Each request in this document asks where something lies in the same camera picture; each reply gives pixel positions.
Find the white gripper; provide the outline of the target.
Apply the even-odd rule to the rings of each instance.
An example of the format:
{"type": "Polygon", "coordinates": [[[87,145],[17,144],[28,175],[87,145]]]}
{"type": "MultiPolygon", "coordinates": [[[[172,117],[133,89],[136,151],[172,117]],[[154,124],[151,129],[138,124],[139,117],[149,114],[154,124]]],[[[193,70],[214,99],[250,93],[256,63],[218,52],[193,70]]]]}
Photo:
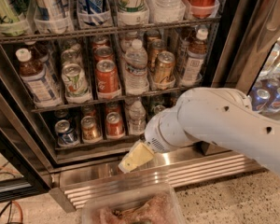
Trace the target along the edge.
{"type": "Polygon", "coordinates": [[[147,143],[135,142],[119,163],[119,169],[124,174],[151,161],[154,158],[154,151],[165,153],[190,144],[189,136],[177,120],[175,107],[164,109],[155,115],[148,122],[144,136],[147,143]]]}

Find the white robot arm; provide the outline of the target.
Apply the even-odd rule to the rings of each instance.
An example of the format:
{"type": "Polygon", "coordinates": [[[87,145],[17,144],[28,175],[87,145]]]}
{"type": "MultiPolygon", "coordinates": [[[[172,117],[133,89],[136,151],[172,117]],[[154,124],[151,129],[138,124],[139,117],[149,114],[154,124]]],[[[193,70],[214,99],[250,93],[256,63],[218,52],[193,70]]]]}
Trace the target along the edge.
{"type": "Polygon", "coordinates": [[[280,176],[280,121],[252,110],[249,98],[230,88],[194,88],[147,124],[119,163],[124,173],[166,153],[204,141],[247,156],[280,176]]]}

